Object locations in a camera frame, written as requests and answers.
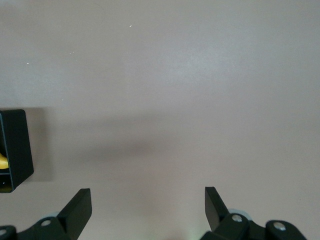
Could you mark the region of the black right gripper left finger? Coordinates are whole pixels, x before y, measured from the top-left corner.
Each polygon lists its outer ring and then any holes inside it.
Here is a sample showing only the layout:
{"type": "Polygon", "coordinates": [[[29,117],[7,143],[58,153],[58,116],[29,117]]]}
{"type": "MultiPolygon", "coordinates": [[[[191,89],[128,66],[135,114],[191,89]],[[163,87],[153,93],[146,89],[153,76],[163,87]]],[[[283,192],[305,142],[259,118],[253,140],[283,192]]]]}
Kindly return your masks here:
{"type": "Polygon", "coordinates": [[[77,240],[92,215],[91,190],[80,189],[57,216],[45,217],[16,235],[17,240],[77,240]]]}

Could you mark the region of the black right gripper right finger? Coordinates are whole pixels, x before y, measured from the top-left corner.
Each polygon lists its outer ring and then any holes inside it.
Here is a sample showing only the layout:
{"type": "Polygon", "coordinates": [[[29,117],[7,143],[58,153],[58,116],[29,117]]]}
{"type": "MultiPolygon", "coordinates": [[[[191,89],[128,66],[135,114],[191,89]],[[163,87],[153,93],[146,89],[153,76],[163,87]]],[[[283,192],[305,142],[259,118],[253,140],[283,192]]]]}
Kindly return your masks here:
{"type": "Polygon", "coordinates": [[[204,190],[205,215],[210,226],[202,240],[305,240],[293,224],[270,220],[264,227],[241,213],[231,213],[215,187],[204,190]]]}

